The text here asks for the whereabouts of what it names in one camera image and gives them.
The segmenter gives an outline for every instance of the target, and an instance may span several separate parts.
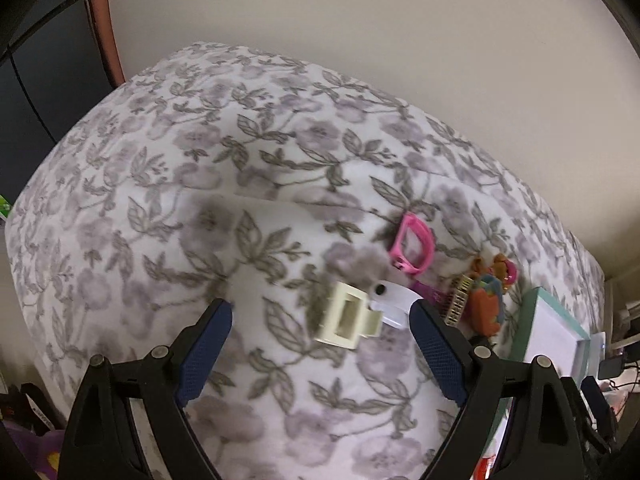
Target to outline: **floral bedsheet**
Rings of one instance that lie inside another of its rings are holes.
[[[92,354],[142,357],[223,297],[234,328],[187,412],[224,478],[418,478],[456,407],[410,333],[385,326],[356,351],[312,337],[332,280],[397,281],[404,211],[436,237],[425,283],[478,253],[517,262],[498,354],[534,286],[601,329],[600,267],[527,184],[402,99],[242,46],[195,43],[107,96],[33,175],[6,240],[69,405]]]

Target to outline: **pink toy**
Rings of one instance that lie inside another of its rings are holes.
[[[518,269],[511,260],[505,260],[504,265],[507,267],[507,276],[504,279],[504,284],[513,285],[518,279]]]
[[[422,246],[423,258],[417,267],[414,266],[414,264],[412,264],[402,253],[402,240],[406,236],[408,229],[411,229],[411,231],[414,232]],[[415,214],[404,213],[400,228],[398,229],[398,234],[396,235],[396,241],[389,251],[389,256],[391,257],[391,261],[394,266],[409,276],[416,276],[424,272],[427,267],[429,267],[433,260],[434,250],[435,243],[429,226],[420,220]]]
[[[413,282],[409,287],[412,291],[420,294],[425,300],[428,300],[429,303],[436,306],[444,305],[447,301],[447,295],[438,290],[434,286],[425,285],[421,282]]]

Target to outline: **green object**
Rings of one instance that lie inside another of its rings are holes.
[[[564,326],[574,332],[579,339],[571,377],[578,385],[578,388],[580,388],[580,384],[585,378],[587,371],[590,336],[584,331],[575,318],[567,312],[564,306],[562,306],[556,298],[541,286],[530,290],[522,298],[522,306],[520,307],[520,315],[518,317],[518,329],[513,337],[513,344],[511,345],[511,352],[508,359],[510,361],[524,361],[524,357],[527,354],[527,348],[529,347],[529,337],[531,336],[533,319],[539,298],[540,300],[545,301],[545,303],[548,304],[556,314],[558,314],[564,322]],[[508,404],[509,399],[500,399],[500,402],[498,403],[498,410],[495,413],[494,423],[491,426],[489,439],[487,440],[485,447],[489,446],[491,440],[494,438],[494,434],[500,425],[504,413],[507,411]]]
[[[0,195],[0,217],[6,220],[9,216],[9,211],[11,211],[11,204],[9,204],[7,200]]]

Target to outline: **purple fabric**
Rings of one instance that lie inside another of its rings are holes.
[[[65,432],[63,430],[53,430],[47,431],[43,436],[37,436],[9,420],[5,420],[3,423],[7,433],[9,433],[15,445],[27,459],[27,462],[33,467],[33,470],[44,474],[50,480],[55,480],[58,477],[58,457],[56,456],[51,461],[55,464],[55,469],[52,467],[49,457],[52,454],[60,454]]]

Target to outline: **white plastic clip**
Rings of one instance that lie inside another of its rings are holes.
[[[382,322],[403,330],[409,326],[409,310],[422,296],[405,286],[377,282],[371,288],[371,308],[382,312]]]
[[[336,282],[316,340],[354,349],[360,336],[376,337],[381,329],[382,312],[369,310],[369,295],[346,283]]]

